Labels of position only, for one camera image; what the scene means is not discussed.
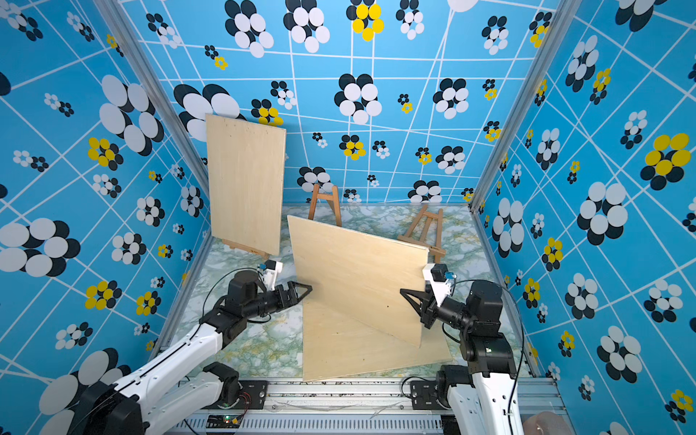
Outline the plywood board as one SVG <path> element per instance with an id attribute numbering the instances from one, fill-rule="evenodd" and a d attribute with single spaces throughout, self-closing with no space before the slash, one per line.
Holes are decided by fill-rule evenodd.
<path id="1" fill-rule="evenodd" d="M 213 114 L 206 127 L 212 236 L 278 255 L 286 131 Z"/>
<path id="2" fill-rule="evenodd" d="M 313 286 L 316 302 L 421 345 L 422 324 L 400 290 L 424 287 L 426 248 L 303 217 L 289 216 L 287 223 L 297 278 Z"/>
<path id="3" fill-rule="evenodd" d="M 404 374 L 448 363 L 451 350 L 440 331 L 425 329 L 422 344 L 408 344 L 315 302 L 303 306 L 303 379 L 308 382 L 364 374 Z"/>

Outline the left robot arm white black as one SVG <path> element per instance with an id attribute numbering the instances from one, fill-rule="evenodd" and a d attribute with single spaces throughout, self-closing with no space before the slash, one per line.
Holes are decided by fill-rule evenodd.
<path id="1" fill-rule="evenodd" d="M 242 269 L 226 295 L 176 344 L 148 364 L 107 384 L 99 381 L 77 401 L 71 434 L 163 434 L 193 413 L 216 403 L 251 406 L 239 372 L 212 362 L 189 382 L 196 366 L 241 335 L 250 320 L 299 305 L 313 288 L 289 281 L 268 288 L 256 270 Z"/>

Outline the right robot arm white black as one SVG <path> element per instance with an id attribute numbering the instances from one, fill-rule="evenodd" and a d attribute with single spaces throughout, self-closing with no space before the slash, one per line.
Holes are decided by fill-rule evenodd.
<path id="1" fill-rule="evenodd" d="M 502 286 L 473 280 L 466 300 L 446 295 L 436 300 L 431 285 L 424 291 L 402 289 L 426 328 L 439 322 L 459 334 L 464 366 L 444 365 L 436 376 L 440 404 L 453 411 L 462 434 L 522 434 L 518 405 L 519 364 L 500 331 L 504 308 Z"/>

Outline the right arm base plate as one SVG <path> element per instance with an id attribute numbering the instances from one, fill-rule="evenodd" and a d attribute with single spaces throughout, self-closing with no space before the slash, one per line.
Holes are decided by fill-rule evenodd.
<path id="1" fill-rule="evenodd" d="M 435 381 L 422 379 L 409 380 L 408 395 L 415 411 L 446 411 L 449 409 L 438 395 Z"/>

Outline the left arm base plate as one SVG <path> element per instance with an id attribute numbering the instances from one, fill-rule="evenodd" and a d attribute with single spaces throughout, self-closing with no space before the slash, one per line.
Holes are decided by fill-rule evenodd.
<path id="1" fill-rule="evenodd" d="M 262 410 L 268 396 L 269 382 L 242 380 L 227 382 L 213 408 L 221 410 Z"/>

